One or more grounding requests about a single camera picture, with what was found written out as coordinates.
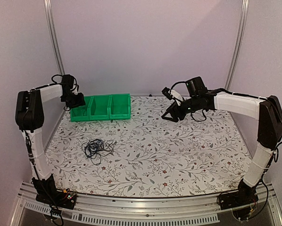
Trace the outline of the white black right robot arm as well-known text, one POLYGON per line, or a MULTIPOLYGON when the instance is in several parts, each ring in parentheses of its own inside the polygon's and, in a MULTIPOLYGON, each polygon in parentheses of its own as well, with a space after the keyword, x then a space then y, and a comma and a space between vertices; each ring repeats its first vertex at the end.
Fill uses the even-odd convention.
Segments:
POLYGON ((248 171, 238 184, 237 191, 218 196, 222 209, 238 207, 258 201, 256 188, 264 180, 273 161, 278 161, 282 144, 282 108, 278 97, 253 96, 228 91, 224 88, 208 89, 201 77, 176 82, 162 89, 172 101, 162 119, 178 122, 197 111, 226 111, 256 122, 256 148, 248 171))

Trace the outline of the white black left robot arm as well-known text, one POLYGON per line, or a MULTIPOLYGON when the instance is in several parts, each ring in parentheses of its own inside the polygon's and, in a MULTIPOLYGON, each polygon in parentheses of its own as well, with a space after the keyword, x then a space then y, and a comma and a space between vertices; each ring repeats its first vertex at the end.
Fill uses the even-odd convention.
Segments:
POLYGON ((83 94, 78 91, 79 85, 74 76, 56 74, 52 76, 51 81, 51 84, 18 93, 15 120, 25 140, 37 199, 40 202, 57 204, 61 192, 56 189, 42 143, 42 127, 45 120, 43 104, 60 98, 65 107, 71 110, 84 106, 85 100, 83 94))

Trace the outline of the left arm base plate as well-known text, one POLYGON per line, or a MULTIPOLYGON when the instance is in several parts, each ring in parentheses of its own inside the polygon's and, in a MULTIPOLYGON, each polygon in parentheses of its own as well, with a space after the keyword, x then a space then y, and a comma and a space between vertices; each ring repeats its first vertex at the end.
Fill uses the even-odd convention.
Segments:
POLYGON ((77 191, 70 191, 69 189, 63 191, 42 191, 38 192, 36 196, 36 201, 38 202, 70 210, 74 209, 76 199, 77 191))

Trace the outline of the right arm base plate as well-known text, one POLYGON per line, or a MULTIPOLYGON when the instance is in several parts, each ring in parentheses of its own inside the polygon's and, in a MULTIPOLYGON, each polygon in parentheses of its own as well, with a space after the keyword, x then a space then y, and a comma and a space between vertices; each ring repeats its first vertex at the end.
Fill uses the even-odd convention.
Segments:
POLYGON ((223 192, 217 197, 216 203, 221 210, 232 210, 233 217, 238 221, 247 221, 257 209, 258 196, 256 193, 250 196, 239 196, 239 192, 223 192))

